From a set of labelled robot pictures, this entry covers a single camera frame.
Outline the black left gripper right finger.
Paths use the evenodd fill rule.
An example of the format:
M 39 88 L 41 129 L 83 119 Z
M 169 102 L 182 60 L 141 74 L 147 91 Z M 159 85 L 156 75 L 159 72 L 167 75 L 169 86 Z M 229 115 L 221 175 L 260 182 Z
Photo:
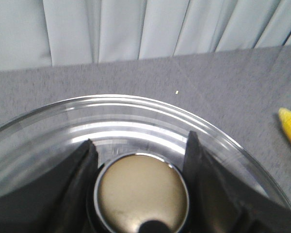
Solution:
M 190 131 L 183 177 L 190 195 L 193 233 L 291 233 L 291 210 L 245 184 Z

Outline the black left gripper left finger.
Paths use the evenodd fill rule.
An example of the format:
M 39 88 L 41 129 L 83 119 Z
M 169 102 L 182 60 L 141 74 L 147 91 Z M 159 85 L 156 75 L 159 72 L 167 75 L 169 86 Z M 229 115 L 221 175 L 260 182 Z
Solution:
M 47 173 L 0 197 L 0 233 L 81 233 L 86 193 L 98 168 L 91 140 Z

